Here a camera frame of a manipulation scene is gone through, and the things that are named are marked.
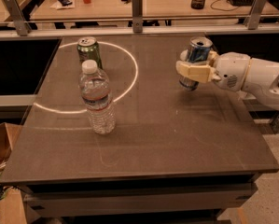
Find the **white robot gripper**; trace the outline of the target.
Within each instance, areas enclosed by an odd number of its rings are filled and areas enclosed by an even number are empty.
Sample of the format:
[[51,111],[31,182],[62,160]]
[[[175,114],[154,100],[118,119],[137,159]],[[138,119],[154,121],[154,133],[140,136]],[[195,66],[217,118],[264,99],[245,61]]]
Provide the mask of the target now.
[[219,56],[211,50],[205,61],[188,63],[188,51],[183,50],[180,60],[176,62],[175,68],[182,77],[201,83],[214,81],[222,90],[239,91],[243,86],[251,58],[236,52]]

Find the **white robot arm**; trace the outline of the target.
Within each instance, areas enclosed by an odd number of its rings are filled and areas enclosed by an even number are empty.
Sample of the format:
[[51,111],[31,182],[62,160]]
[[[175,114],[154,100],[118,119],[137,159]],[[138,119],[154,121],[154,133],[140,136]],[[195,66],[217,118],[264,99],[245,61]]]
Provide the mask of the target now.
[[185,52],[175,64],[182,77],[200,83],[215,83],[227,91],[252,94],[261,104],[279,111],[279,63],[251,58],[242,53],[218,55],[210,51],[205,61],[190,63]]

